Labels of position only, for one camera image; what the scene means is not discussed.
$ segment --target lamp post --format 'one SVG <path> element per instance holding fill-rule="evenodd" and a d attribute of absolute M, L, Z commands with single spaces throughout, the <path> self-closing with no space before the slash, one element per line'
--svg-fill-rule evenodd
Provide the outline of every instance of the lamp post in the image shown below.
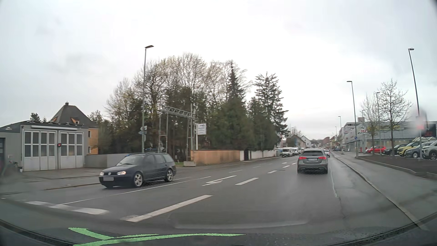
<path fill-rule="evenodd" d="M 414 80 L 414 89 L 416 90 L 416 102 L 417 102 L 417 115 L 420 120 L 420 110 L 419 110 L 419 97 L 417 96 L 417 86 L 416 86 L 416 77 L 414 76 L 414 68 L 413 68 L 413 60 L 411 60 L 411 50 L 414 48 L 408 48 L 408 54 L 410 56 L 411 70 L 413 71 L 413 80 Z M 419 130 L 419 159 L 422 159 L 422 131 Z"/>
<path fill-rule="evenodd" d="M 148 48 L 152 48 L 153 47 L 153 45 L 149 45 L 149 46 L 146 46 L 146 47 L 144 47 L 144 68 L 143 68 L 143 71 L 142 71 L 142 107 L 141 107 L 141 109 L 142 109 L 142 123 L 141 123 L 141 127 L 142 127 L 142 134 L 141 134 L 141 153 L 144 153 L 144 141 L 145 141 L 145 139 L 144 139 L 144 111 L 146 110 L 145 108 L 144 108 L 144 100 L 145 100 L 145 90 L 144 90 L 144 87 L 146 86 L 146 51 L 147 51 L 147 49 Z"/>
<path fill-rule="evenodd" d="M 378 94 L 379 94 L 379 93 L 380 93 L 379 91 L 376 92 L 376 103 L 377 103 L 377 105 L 378 105 L 379 145 L 382 146 L 382 144 L 381 144 L 381 127 L 382 127 L 382 124 L 381 124 L 381 116 L 380 116 L 380 114 L 379 114 L 379 97 L 378 97 Z"/>
<path fill-rule="evenodd" d="M 355 96 L 354 96 L 354 84 L 352 81 L 346 81 L 346 82 L 350 82 L 350 85 L 352 86 L 352 99 L 354 101 L 354 121 L 355 121 L 355 137 L 358 139 L 357 136 L 357 115 L 355 113 Z M 358 157 L 358 143 L 357 143 L 357 139 L 355 140 L 355 155 Z"/>
<path fill-rule="evenodd" d="M 342 134 L 343 137 L 344 137 L 343 125 L 341 124 L 341 116 L 339 116 L 339 117 L 340 117 L 340 130 L 341 130 L 341 134 Z M 343 153 L 343 146 L 342 146 L 342 144 L 341 144 L 341 142 L 343 141 L 343 137 L 342 137 L 341 140 L 340 140 L 340 149 L 341 149 L 341 153 Z"/>

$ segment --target car window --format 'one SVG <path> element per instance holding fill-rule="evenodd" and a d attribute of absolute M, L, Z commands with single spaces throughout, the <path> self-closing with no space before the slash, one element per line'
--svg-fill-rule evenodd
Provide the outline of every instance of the car window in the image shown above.
<path fill-rule="evenodd" d="M 148 155 L 148 156 L 144 159 L 144 164 L 145 164 L 145 165 L 152 165 L 153 163 L 155 163 L 155 159 L 153 158 L 153 155 Z"/>
<path fill-rule="evenodd" d="M 173 158 L 171 158 L 170 155 L 163 155 L 163 156 L 164 156 L 165 162 L 174 162 Z"/>
<path fill-rule="evenodd" d="M 319 155 L 325 155 L 325 153 L 321 152 L 320 150 L 308 150 L 304 151 L 302 153 L 303 156 L 319 156 Z"/>
<path fill-rule="evenodd" d="M 165 163 L 164 157 L 162 155 L 154 155 L 154 156 L 155 156 L 155 160 L 158 164 Z"/>

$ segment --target gray suv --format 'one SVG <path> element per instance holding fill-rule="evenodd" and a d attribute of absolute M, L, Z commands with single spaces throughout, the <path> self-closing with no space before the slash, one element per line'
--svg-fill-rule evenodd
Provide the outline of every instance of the gray suv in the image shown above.
<path fill-rule="evenodd" d="M 328 158 L 323 149 L 305 149 L 299 156 L 297 163 L 298 173 L 318 171 L 328 173 Z"/>

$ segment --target curb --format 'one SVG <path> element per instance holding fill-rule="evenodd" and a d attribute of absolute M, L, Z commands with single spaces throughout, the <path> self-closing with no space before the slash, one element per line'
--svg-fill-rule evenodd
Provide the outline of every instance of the curb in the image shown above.
<path fill-rule="evenodd" d="M 362 161 L 365 161 L 365 162 L 370 162 L 370 163 L 373 163 L 373 164 L 381 165 L 381 166 L 392 168 L 392 169 L 396 169 L 396 170 L 399 170 L 399 171 L 411 174 L 413 176 L 417 176 L 417 177 L 421 177 L 421 178 L 425 178 L 425 179 L 437 179 L 437 174 L 431 173 L 431 172 L 415 172 L 415 171 L 413 171 L 411 169 L 408 169 L 408 168 L 393 166 L 393 165 L 386 164 L 386 163 L 383 163 L 383 162 L 367 160 L 367 159 L 360 158 L 360 157 L 355 157 L 355 159 L 362 160 Z"/>
<path fill-rule="evenodd" d="M 419 227 L 422 230 L 428 231 L 429 229 L 420 221 L 418 220 L 413 214 L 411 214 L 406 208 L 404 208 L 402 205 L 400 205 L 398 202 L 396 202 L 394 199 L 388 197 L 385 195 L 376 185 L 374 185 L 364 174 L 362 174 L 360 171 L 356 170 L 355 168 L 351 167 L 350 165 L 346 164 L 336 156 L 334 156 L 335 159 L 340 161 L 341 163 L 348 166 L 352 171 L 354 171 L 356 174 L 358 174 L 364 181 L 366 181 L 368 184 L 370 184 L 376 191 L 381 193 L 385 198 L 387 198 L 394 206 L 396 206 L 400 211 L 402 211 L 417 227 Z"/>

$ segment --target car wheel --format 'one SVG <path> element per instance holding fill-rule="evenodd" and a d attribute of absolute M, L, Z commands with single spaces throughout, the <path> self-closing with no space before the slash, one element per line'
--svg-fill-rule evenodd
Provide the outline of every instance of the car wheel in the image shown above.
<path fill-rule="evenodd" d="M 173 181 L 173 170 L 169 169 L 167 170 L 165 182 L 171 182 L 171 181 Z"/>
<path fill-rule="evenodd" d="M 140 172 L 136 172 L 132 179 L 132 186 L 135 188 L 139 188 L 142 186 L 143 183 L 144 183 L 144 179 L 142 177 L 142 174 Z"/>

